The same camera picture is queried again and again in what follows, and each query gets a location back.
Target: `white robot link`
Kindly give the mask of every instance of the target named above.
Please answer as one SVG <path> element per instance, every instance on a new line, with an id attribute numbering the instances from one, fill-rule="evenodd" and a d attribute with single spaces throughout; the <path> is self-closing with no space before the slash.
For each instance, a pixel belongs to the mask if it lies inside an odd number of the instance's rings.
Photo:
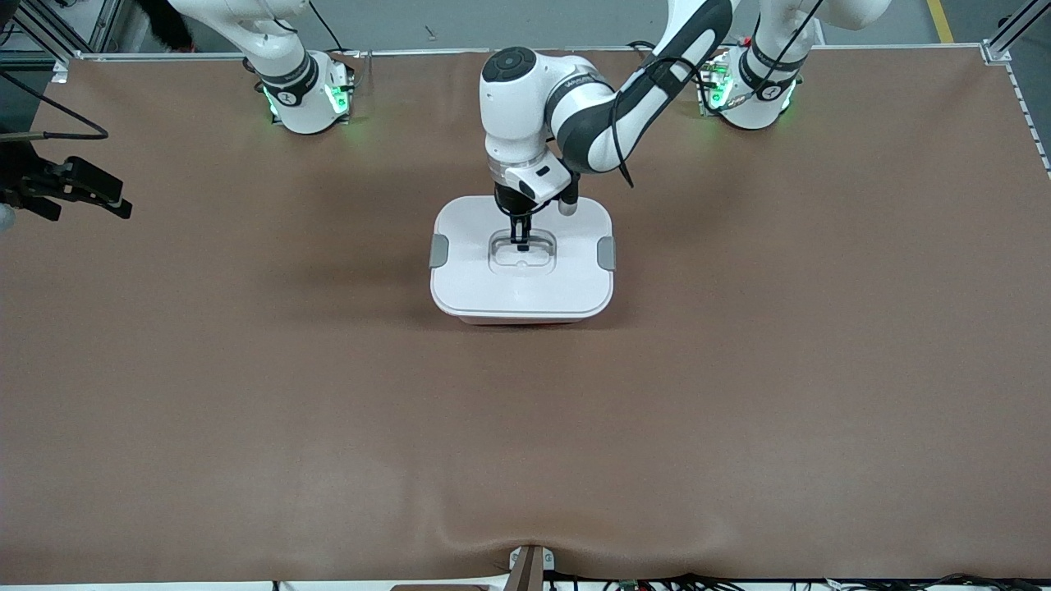
<path id="1" fill-rule="evenodd" d="M 890 0 L 760 0 L 760 20 L 747 47 L 730 48 L 730 86 L 721 105 L 705 104 L 743 129 L 771 125 L 788 107 L 799 70 L 818 38 L 816 19 L 840 28 L 862 29 Z M 707 102 L 707 94 L 701 90 Z"/>
<path id="2" fill-rule="evenodd" d="M 284 19 L 308 0 L 171 0 L 236 45 L 263 81 L 274 116 L 296 134 L 324 131 L 350 110 L 347 66 L 322 52 L 307 52 Z"/>

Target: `brown mat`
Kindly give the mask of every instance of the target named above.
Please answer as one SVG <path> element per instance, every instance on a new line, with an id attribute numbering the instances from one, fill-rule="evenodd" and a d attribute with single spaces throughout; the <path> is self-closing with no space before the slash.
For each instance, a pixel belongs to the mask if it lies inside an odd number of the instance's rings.
<path id="1" fill-rule="evenodd" d="M 320 137 L 236 62 L 50 88 L 112 138 L 41 152 L 136 209 L 0 238 L 2 582 L 467 576 L 523 542 L 600 576 L 1051 576 L 1051 184 L 1003 68 L 816 52 L 750 134 L 683 96 L 637 189 L 583 184 L 610 308 L 512 330 L 428 291 L 434 216 L 491 188 L 482 60 L 376 59 Z"/>

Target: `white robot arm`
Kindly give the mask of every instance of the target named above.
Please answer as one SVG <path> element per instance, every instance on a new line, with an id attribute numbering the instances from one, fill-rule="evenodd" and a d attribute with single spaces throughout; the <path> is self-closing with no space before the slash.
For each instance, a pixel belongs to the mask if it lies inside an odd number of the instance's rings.
<path id="1" fill-rule="evenodd" d="M 347 66 L 322 52 L 307 52 L 283 19 L 308 0 L 171 0 L 180 13 L 236 45 L 263 81 L 274 115 L 296 134 L 316 134 L 350 109 Z"/>
<path id="2" fill-rule="evenodd" d="M 497 205 L 511 216 L 512 241 L 528 244 L 530 212 L 553 199 L 575 210 L 582 172 L 606 172 L 715 52 L 729 32 L 739 0 L 668 0 L 664 35 L 615 90 L 578 56 L 503 49 L 481 73 L 481 122 L 496 181 Z M 554 138 L 557 158 L 548 146 Z"/>
<path id="3" fill-rule="evenodd" d="M 760 0 L 760 22 L 748 47 L 730 52 L 733 87 L 715 109 L 744 129 L 767 127 L 785 108 L 821 19 L 859 30 L 872 24 L 890 0 Z"/>

